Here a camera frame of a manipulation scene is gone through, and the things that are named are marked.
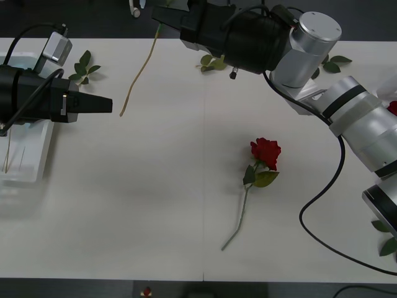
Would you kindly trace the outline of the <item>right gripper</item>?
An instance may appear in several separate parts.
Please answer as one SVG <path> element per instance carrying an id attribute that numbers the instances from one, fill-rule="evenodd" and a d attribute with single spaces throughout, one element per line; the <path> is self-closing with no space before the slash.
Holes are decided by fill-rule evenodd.
<path id="1" fill-rule="evenodd" d="M 222 25 L 231 17 L 231 6 L 218 6 L 207 1 L 187 1 L 189 11 L 170 7 L 154 7 L 152 19 L 174 30 L 189 49 L 203 50 L 219 58 L 228 35 Z"/>

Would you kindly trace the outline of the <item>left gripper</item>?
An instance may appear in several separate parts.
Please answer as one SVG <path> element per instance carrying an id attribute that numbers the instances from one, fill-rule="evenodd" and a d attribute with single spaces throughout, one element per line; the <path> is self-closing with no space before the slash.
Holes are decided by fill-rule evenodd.
<path id="1" fill-rule="evenodd" d="M 17 108 L 20 109 L 24 102 L 44 82 L 33 71 L 24 71 L 18 80 L 17 85 Z M 73 123 L 78 119 L 78 114 L 105 114 L 111 113 L 112 100 L 93 94 L 78 93 L 79 106 L 77 113 L 67 112 L 61 114 L 63 108 L 63 96 L 71 91 L 77 91 L 78 86 L 73 81 L 63 78 L 53 80 L 40 91 L 28 108 L 17 119 L 18 124 L 33 123 L 39 120 L 50 120 L 59 123 Z"/>

